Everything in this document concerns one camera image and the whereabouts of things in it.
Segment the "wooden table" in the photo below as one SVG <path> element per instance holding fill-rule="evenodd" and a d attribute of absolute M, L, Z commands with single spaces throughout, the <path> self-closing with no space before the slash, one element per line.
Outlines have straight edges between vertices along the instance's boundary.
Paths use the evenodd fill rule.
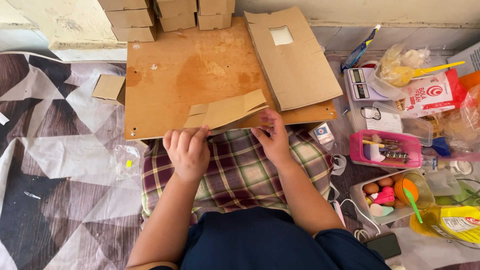
<path fill-rule="evenodd" d="M 126 140 L 162 137 L 183 127 L 191 105 L 259 88 L 276 110 L 243 18 L 232 18 L 232 27 L 221 30 L 159 31 L 155 42 L 128 43 Z M 331 100 L 280 114 L 286 124 L 336 118 Z M 259 125 L 254 115 L 239 128 Z"/>

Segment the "hand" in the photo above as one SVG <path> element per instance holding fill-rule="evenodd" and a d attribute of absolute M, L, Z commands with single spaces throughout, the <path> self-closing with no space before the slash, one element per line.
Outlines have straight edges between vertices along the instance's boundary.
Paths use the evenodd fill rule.
<path fill-rule="evenodd" d="M 185 182 L 199 181 L 210 161 L 206 138 L 212 132 L 208 126 L 169 130 L 163 137 L 163 147 L 175 167 L 175 173 Z"/>
<path fill-rule="evenodd" d="M 260 129 L 253 127 L 252 133 L 264 147 L 265 155 L 275 165 L 281 166 L 285 162 L 293 161 L 290 156 L 288 134 L 278 112 L 265 109 L 259 113 L 260 121 L 273 124 L 273 127 L 261 125 L 260 129 L 267 131 L 270 137 Z"/>

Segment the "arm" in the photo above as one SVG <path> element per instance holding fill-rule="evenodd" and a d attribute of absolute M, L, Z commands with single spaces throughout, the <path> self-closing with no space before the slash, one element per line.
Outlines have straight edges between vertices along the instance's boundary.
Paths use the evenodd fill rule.
<path fill-rule="evenodd" d="M 316 190 L 302 168 L 290 156 L 288 134 L 281 116 L 269 109 L 260 113 L 260 120 L 273 124 L 262 125 L 270 137 L 254 127 L 252 133 L 264 147 L 265 155 L 278 170 L 288 209 L 295 224 L 310 235 L 325 229 L 345 229 L 332 206 Z"/>
<path fill-rule="evenodd" d="M 176 262 L 185 247 L 193 200 L 210 160 L 208 127 L 170 130 L 163 145 L 175 167 L 152 216 L 140 233 L 126 270 L 146 270 Z"/>

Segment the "navy blue shirt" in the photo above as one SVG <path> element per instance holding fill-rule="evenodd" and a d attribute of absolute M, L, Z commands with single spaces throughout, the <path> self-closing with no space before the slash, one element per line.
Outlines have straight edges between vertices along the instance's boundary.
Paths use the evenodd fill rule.
<path fill-rule="evenodd" d="M 346 230 L 324 230 L 313 238 L 286 212 L 262 207 L 203 214 L 189 229 L 177 265 L 188 270 L 390 270 L 376 251 Z"/>

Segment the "green spoon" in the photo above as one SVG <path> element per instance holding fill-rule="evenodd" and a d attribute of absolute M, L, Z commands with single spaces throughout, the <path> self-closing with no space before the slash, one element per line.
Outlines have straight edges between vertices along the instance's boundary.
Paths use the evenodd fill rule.
<path fill-rule="evenodd" d="M 408 189 L 406 189 L 406 188 L 403 188 L 403 193 L 405 193 L 405 196 L 407 196 L 408 200 L 410 201 L 410 204 L 412 205 L 413 210 L 415 211 L 415 214 L 417 215 L 417 218 L 419 218 L 420 223 L 423 223 L 423 221 L 421 220 L 421 216 L 420 216 L 419 210 L 417 208 L 417 205 L 415 204 L 415 199 L 413 198 L 412 193 L 410 191 L 408 191 Z"/>

